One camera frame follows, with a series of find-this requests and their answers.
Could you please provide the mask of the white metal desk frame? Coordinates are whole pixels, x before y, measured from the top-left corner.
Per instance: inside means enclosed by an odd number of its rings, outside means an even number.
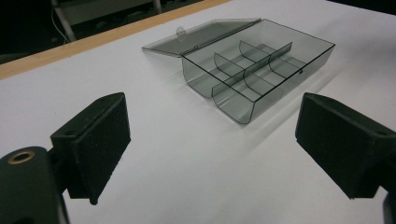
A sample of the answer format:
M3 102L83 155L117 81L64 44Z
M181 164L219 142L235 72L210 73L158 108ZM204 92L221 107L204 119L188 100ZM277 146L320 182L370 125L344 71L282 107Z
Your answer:
M50 0L52 9L64 28L64 38L69 42L76 41L72 25L91 21L122 10L151 3L156 14L161 14L161 0Z

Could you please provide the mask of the clear grey compartment box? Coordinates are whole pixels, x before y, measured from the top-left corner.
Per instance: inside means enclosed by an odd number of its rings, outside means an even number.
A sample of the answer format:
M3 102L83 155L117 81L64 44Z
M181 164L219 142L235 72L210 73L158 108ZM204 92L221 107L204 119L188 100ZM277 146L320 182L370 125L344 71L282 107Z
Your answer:
M334 43L265 19L213 20L142 48L179 58L186 83L248 124L315 74Z

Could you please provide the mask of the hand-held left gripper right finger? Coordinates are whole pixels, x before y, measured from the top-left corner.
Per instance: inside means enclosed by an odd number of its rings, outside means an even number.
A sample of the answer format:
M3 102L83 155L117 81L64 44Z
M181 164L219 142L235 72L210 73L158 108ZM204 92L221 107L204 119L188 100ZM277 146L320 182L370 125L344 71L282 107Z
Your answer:
M342 103L303 96L297 143L350 199L382 187L396 198L396 132Z

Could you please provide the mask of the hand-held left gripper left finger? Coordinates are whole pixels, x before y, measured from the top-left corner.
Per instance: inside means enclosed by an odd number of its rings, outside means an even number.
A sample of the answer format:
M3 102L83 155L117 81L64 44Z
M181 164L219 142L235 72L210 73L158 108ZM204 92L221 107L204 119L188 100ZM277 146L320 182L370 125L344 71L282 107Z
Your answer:
M72 199L98 199L131 141L125 94L95 100L50 136L58 189Z

